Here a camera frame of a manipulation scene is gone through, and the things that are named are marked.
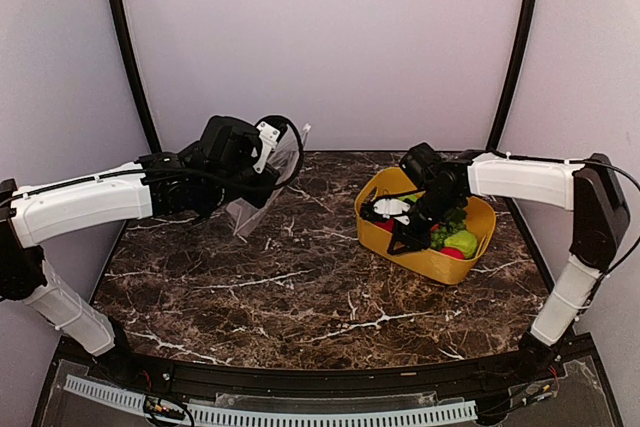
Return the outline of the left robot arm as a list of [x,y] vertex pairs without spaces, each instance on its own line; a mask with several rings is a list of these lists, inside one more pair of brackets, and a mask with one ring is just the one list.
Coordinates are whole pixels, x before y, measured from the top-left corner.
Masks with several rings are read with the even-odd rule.
[[1,297],[21,301],[56,329],[101,357],[120,383],[141,374],[140,359],[124,346],[114,321],[90,307],[46,260],[44,241],[130,219],[193,212],[204,220],[243,199],[266,204],[280,174],[268,158],[287,131],[268,116],[250,124],[212,117],[199,140],[178,153],[140,157],[91,176],[39,187],[1,183]]

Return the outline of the green toy cabbage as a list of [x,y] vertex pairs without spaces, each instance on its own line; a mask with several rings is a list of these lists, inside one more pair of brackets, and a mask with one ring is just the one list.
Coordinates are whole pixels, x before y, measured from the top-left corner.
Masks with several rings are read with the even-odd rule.
[[444,245],[446,248],[458,250],[463,255],[464,259],[470,259],[476,253],[478,240],[473,233],[467,230],[461,230],[447,237],[444,241]]

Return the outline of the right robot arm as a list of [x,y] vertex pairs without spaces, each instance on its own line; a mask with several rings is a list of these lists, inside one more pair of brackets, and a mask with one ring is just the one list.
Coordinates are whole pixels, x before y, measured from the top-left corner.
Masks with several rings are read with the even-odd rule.
[[467,150],[451,157],[421,143],[393,171],[404,186],[392,189],[376,176],[355,204],[361,226],[392,222],[383,250],[392,259],[408,260],[426,251],[432,228],[472,197],[515,198],[572,213],[566,266],[531,324],[532,342],[510,360],[517,379],[534,379],[549,363],[546,348],[560,341],[623,260],[617,252],[631,215],[618,181],[622,170],[604,154],[563,160]]

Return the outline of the yellow plastic basket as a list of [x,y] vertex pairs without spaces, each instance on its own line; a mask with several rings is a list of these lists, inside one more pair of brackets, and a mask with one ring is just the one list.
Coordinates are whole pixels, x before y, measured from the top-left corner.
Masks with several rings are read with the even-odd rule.
[[415,215],[423,195],[424,189],[398,167],[377,173],[355,200],[359,242],[413,272],[458,284],[487,250],[496,213],[484,200],[469,196],[424,220]]

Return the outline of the clear zip top bag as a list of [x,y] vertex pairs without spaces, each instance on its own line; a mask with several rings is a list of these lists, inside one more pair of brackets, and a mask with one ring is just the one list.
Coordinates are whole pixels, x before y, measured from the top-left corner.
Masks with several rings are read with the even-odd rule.
[[301,172],[311,131],[309,123],[298,129],[289,119],[277,115],[263,117],[255,127],[263,141],[258,160],[250,170],[254,174],[251,186],[257,190],[244,191],[225,207],[233,221],[233,235],[242,238],[257,228],[282,190]]

